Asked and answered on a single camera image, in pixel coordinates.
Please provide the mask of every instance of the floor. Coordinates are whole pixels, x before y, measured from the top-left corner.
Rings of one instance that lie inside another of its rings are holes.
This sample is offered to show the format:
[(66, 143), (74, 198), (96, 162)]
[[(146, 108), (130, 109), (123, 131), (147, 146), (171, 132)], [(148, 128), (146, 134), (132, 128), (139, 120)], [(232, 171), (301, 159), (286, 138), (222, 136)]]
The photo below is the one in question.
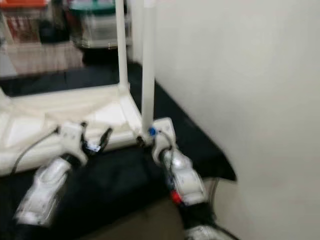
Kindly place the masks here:
[[(210, 179), (204, 181), (207, 191), (212, 182)], [(179, 213), (168, 197), (79, 240), (183, 240), (183, 233)]]

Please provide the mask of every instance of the plastic container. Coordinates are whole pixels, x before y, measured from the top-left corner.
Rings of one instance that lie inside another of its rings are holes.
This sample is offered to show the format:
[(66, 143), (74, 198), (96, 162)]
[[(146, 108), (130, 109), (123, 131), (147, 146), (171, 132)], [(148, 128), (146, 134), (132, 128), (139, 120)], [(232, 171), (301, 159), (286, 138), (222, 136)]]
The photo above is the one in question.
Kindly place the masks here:
[(0, 10), (8, 44), (69, 40), (59, 0), (3, 0)]
[(65, 71), (83, 66), (83, 53), (70, 41), (59, 44), (7, 44), (3, 51), (19, 75)]
[[(81, 48), (113, 48), (117, 46), (116, 5), (114, 0), (74, 0), (69, 6), (73, 24), (71, 36)], [(129, 36), (130, 20), (125, 19)]]

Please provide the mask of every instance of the white plastic frame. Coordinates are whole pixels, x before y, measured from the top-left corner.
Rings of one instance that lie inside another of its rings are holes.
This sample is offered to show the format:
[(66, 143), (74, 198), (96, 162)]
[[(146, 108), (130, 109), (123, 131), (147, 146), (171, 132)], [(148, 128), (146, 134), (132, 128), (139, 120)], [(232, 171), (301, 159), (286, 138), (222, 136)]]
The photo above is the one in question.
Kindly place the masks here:
[[(105, 150), (134, 145), (137, 136), (148, 143), (154, 118), (155, 0), (144, 2), (142, 115), (129, 92), (124, 1), (116, 0), (115, 4), (118, 84), (12, 98), (0, 91), (0, 176), (11, 172), (24, 149), (65, 121), (89, 122), (85, 136), (94, 143), (112, 126), (114, 132)], [(17, 172), (39, 167), (63, 150), (61, 140), (53, 135), (26, 153)]]

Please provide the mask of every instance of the black cloth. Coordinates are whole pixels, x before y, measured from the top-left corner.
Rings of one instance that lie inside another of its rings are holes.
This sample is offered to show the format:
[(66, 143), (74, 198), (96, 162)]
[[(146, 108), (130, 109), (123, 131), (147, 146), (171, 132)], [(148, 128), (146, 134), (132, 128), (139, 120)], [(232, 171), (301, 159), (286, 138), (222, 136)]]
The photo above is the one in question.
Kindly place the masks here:
[[(142, 68), (128, 64), (132, 97), (141, 109)], [(0, 80), (8, 96), (60, 91), (114, 84), (118, 66), (91, 66), (42, 76)], [(180, 150), (192, 159), (202, 177), (232, 181), (236, 175), (223, 152), (193, 123), (158, 85), (155, 85), (154, 117), (170, 117)], [(0, 239), (6, 239), (8, 225), (21, 198), (32, 184), (34, 170), (0, 178)], [(150, 148), (131, 146), (96, 156), (71, 176), (60, 203), (50, 236), (75, 239), (115, 220), (145, 208), (168, 194), (161, 169), (152, 160)]]

